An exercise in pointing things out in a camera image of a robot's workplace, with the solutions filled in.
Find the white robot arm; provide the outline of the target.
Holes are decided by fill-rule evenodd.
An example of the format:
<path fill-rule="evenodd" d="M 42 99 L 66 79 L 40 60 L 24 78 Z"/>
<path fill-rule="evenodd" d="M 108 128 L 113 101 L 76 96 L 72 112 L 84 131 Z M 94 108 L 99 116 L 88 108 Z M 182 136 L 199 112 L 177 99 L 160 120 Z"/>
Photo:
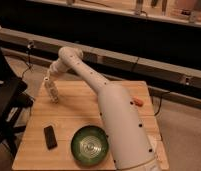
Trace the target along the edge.
<path fill-rule="evenodd" d="M 57 102 L 54 81 L 73 69 L 97 94 L 99 111 L 118 171 L 162 171 L 130 92 L 82 61 L 81 49 L 61 47 L 47 71 L 46 90 Z"/>

